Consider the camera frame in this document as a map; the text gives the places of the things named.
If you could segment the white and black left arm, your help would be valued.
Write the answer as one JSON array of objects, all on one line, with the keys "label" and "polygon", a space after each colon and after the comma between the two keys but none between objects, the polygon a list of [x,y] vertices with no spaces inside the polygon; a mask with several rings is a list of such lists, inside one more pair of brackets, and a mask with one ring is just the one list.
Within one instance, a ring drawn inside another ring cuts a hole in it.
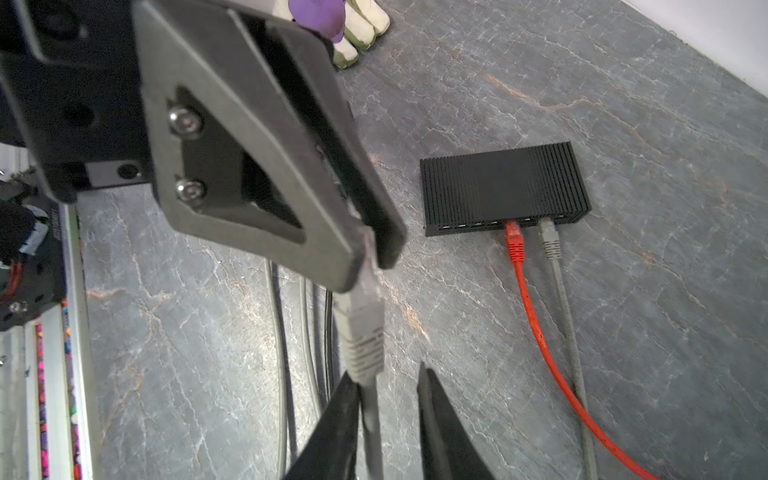
[{"label": "white and black left arm", "polygon": [[178,232],[337,293],[407,229],[357,135],[331,43],[231,1],[5,1],[1,141],[31,157],[1,202],[1,326],[64,294],[56,204],[151,186]]}]

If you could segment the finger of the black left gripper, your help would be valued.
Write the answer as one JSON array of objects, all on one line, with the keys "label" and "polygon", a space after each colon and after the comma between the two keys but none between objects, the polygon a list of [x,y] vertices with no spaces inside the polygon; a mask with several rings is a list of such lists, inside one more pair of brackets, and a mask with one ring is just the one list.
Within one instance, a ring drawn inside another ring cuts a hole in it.
[{"label": "finger of the black left gripper", "polygon": [[256,41],[269,21],[205,1],[138,1],[132,19],[168,223],[350,290],[364,241]]},{"label": "finger of the black left gripper", "polygon": [[363,222],[375,234],[378,264],[395,267],[407,228],[358,136],[332,64],[333,47],[319,33],[261,12],[241,18],[311,138],[328,159]]}]

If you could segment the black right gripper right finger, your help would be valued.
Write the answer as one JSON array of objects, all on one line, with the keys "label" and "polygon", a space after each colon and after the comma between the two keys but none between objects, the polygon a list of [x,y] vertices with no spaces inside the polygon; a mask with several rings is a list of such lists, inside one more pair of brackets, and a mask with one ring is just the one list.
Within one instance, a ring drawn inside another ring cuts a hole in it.
[{"label": "black right gripper right finger", "polygon": [[420,364],[417,385],[425,479],[494,479],[474,448],[435,371]]}]

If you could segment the black ribbed network switch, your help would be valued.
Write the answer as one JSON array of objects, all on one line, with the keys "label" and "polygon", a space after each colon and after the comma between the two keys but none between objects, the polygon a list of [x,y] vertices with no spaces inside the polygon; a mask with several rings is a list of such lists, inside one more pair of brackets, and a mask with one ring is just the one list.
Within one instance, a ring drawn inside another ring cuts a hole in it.
[{"label": "black ribbed network switch", "polygon": [[591,211],[569,142],[420,161],[427,237],[499,230],[509,221],[576,223]]}]

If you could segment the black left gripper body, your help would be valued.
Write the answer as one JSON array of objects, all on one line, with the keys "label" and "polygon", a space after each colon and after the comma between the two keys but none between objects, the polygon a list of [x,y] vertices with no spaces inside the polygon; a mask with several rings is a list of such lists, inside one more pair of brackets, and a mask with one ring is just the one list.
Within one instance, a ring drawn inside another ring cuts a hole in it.
[{"label": "black left gripper body", "polygon": [[131,6],[1,4],[1,141],[29,150],[56,201],[154,179]]}]

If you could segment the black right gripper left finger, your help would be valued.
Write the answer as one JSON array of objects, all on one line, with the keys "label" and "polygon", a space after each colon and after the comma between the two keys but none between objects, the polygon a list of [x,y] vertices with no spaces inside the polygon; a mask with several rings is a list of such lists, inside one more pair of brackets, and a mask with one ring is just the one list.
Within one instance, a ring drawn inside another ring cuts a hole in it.
[{"label": "black right gripper left finger", "polygon": [[344,373],[305,448],[284,479],[355,479],[359,416],[359,386]]}]

